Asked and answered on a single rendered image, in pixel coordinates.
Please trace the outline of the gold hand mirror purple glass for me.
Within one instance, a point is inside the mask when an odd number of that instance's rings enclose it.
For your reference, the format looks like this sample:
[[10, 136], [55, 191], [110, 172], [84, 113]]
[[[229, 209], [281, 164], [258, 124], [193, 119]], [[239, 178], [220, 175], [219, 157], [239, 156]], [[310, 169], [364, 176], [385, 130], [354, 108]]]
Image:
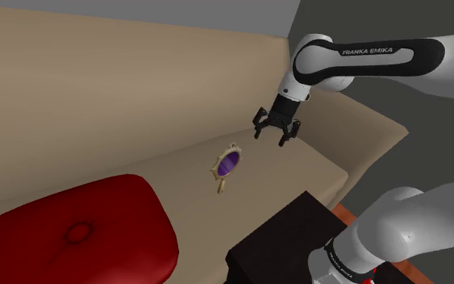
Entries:
[[210, 169], [216, 181], [219, 181], [217, 194], [221, 194], [224, 189], [225, 179], [231, 175], [242, 160], [242, 149], [236, 142], [232, 142], [219, 156]]

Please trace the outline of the red tufted cushion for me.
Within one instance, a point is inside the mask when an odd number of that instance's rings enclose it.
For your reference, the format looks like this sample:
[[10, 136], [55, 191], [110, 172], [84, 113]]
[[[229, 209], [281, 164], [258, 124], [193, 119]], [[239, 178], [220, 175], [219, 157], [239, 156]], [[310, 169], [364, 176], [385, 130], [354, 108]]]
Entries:
[[178, 255], [160, 200], [134, 174], [0, 215], [0, 284], [164, 284]]

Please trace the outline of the beige sofa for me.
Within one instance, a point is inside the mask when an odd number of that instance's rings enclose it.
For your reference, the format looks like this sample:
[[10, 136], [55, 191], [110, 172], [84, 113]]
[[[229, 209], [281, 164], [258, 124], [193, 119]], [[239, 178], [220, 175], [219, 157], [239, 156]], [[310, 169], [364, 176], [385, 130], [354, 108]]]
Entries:
[[[166, 284], [223, 284], [231, 247], [303, 192], [333, 208], [407, 133], [314, 90], [296, 139], [255, 139], [288, 67], [278, 36], [0, 7], [0, 214], [138, 174], [177, 234]], [[210, 169], [232, 142], [242, 160], [217, 194]]]

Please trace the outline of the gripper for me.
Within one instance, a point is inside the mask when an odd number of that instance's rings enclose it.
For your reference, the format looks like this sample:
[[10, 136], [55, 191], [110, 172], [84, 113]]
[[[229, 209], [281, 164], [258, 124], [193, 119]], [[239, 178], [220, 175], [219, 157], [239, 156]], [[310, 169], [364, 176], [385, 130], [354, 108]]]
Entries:
[[252, 123], [255, 128], [254, 138], [258, 139], [262, 129], [269, 124], [279, 127], [283, 131], [278, 145], [283, 147], [285, 142], [297, 136], [301, 122], [294, 119], [294, 115], [300, 105], [299, 101], [294, 101], [278, 94], [268, 112], [261, 107], [255, 114]]

